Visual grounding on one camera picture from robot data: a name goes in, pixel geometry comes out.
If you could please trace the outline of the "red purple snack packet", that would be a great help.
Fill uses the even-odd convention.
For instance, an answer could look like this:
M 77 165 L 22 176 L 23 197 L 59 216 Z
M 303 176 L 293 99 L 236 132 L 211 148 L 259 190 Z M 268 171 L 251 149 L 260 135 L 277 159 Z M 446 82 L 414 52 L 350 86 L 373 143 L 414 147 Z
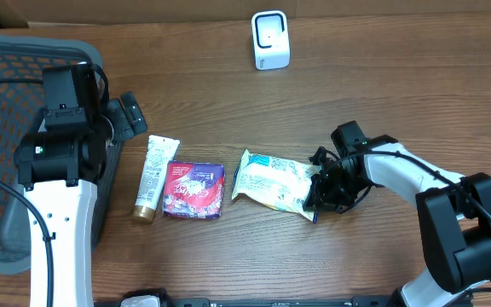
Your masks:
M 219 218 L 224 182 L 223 165 L 170 161 L 162 211 L 170 217 Z

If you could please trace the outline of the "white yellow snack bag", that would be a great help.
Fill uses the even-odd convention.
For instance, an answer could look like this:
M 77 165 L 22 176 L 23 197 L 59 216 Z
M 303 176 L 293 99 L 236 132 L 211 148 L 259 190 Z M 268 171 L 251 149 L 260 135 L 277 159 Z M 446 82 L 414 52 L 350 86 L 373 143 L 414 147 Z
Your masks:
M 303 205 L 320 167 L 244 151 L 234 173 L 231 199 L 240 194 L 276 211 L 297 213 L 316 223 L 317 214 Z

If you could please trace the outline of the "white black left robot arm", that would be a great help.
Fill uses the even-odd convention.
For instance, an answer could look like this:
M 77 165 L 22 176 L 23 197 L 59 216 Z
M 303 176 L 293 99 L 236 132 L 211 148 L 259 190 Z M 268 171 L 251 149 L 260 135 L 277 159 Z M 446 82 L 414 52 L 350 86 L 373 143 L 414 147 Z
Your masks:
M 91 228 L 110 146 L 147 131 L 132 93 L 108 94 L 102 68 L 81 62 L 42 71 L 44 129 L 15 150 L 31 238 L 32 306 L 91 306 Z

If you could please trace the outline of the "white gold-capped tube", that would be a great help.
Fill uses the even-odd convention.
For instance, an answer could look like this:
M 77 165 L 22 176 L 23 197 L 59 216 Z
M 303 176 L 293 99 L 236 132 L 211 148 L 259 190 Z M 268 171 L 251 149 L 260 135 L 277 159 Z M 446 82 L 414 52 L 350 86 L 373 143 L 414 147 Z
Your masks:
M 165 185 L 167 167 L 180 145 L 177 139 L 151 135 L 132 216 L 144 223 L 153 221 Z

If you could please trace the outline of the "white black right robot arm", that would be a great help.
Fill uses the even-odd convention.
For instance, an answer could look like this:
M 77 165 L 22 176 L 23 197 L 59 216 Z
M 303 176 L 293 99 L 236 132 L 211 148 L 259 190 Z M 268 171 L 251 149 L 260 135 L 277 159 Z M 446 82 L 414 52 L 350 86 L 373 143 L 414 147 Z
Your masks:
M 409 152 L 394 137 L 369 138 L 351 121 L 331 134 L 334 151 L 310 157 L 305 211 L 343 214 L 373 187 L 391 190 L 416 209 L 426 268 L 377 306 L 470 306 L 491 293 L 491 176 L 445 171 Z

